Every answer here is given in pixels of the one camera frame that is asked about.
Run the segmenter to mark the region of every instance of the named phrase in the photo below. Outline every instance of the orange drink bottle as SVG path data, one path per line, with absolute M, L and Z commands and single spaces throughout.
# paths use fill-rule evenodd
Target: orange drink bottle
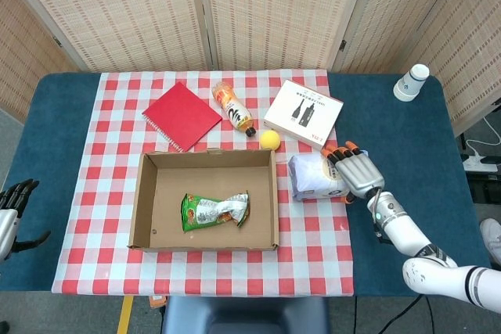
M 235 92 L 230 84 L 221 81 L 212 88 L 212 95 L 226 112 L 233 127 L 241 132 L 245 132 L 249 137 L 256 134 L 251 113 L 235 96 Z

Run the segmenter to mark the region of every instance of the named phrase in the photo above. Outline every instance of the blue table cover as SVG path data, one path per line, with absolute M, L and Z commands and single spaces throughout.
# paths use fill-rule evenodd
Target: blue table cover
M 488 266 L 442 87 L 430 77 L 417 98 L 404 103 L 392 94 L 400 77 L 329 74 L 330 94 L 344 102 L 337 139 L 369 151 L 386 189 L 458 264 Z M 52 234 L 36 250 L 0 264 L 2 290 L 52 286 L 98 83 L 99 74 L 50 74 L 37 86 L 5 187 L 40 180 L 18 236 L 32 239 L 47 229 Z M 405 257 L 377 242 L 365 203 L 354 203 L 347 212 L 355 294 L 412 295 L 402 279 Z

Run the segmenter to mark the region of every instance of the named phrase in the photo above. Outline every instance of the floor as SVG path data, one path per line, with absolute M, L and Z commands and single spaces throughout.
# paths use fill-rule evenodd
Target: floor
M 492 126 L 501 130 L 501 111 L 488 116 Z M 0 181 L 3 182 L 12 161 L 22 127 L 0 112 Z M 467 138 L 495 141 L 484 122 L 466 132 Z M 501 155 L 501 147 L 478 146 L 481 155 Z M 501 207 L 478 205 L 479 220 L 496 217 L 501 221 Z M 357 333 L 379 332 L 384 324 L 403 310 L 413 298 L 358 298 Z M 498 332 L 501 314 L 493 314 L 461 301 L 444 297 L 430 298 L 436 333 Z M 122 298 L 115 296 L 62 296 L 51 293 L 0 293 L 0 320 L 7 320 L 11 333 L 114 333 L 117 332 Z M 355 298 L 331 298 L 332 333 L 351 333 L 354 325 Z M 160 332 L 160 313 L 151 309 L 146 297 L 136 297 L 132 306 L 129 333 Z M 396 321 L 386 333 L 431 333 L 430 314 L 421 300 L 408 314 Z

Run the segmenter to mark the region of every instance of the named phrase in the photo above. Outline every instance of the product box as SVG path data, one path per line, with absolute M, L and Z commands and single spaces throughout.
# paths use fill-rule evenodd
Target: product box
M 249 192 L 249 217 L 183 232 L 186 193 L 227 199 Z M 208 150 L 141 155 L 129 236 L 130 248 L 159 250 L 274 250 L 279 245 L 275 153 Z
M 286 80 L 265 115 L 265 124 L 321 149 L 343 102 Z

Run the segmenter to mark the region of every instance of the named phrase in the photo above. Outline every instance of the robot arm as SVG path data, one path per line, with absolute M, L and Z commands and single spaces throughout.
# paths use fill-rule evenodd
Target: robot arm
M 353 142 L 324 149 L 344 179 L 352 197 L 367 199 L 376 236 L 382 229 L 395 248 L 409 258 L 402 267 L 406 285 L 416 293 L 444 295 L 501 313 L 501 272 L 478 266 L 458 268 L 456 262 L 430 242 L 390 192 L 370 158 Z
M 38 181 L 28 179 L 0 193 L 0 263 L 7 260 L 11 253 L 22 252 L 39 246 L 50 235 L 50 231 L 47 231 L 36 240 L 17 241 L 17 229 L 21 217 L 31 192 L 37 186 Z

